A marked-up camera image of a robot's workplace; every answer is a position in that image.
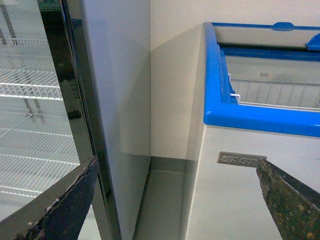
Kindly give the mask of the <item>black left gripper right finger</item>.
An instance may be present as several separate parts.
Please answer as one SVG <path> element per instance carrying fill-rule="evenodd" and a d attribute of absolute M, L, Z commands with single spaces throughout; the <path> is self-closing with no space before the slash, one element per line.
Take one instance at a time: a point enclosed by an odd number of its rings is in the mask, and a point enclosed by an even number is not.
<path fill-rule="evenodd" d="M 283 240 L 320 238 L 320 193 L 266 159 L 256 173 L 263 199 Z"/>

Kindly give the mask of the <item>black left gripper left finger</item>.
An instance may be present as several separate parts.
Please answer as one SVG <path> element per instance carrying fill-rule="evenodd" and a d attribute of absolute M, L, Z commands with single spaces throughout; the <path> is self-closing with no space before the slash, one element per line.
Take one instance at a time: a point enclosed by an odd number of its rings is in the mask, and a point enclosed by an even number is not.
<path fill-rule="evenodd" d="M 0 222 L 2 240 L 76 240 L 93 200 L 99 161 L 92 156 Z"/>

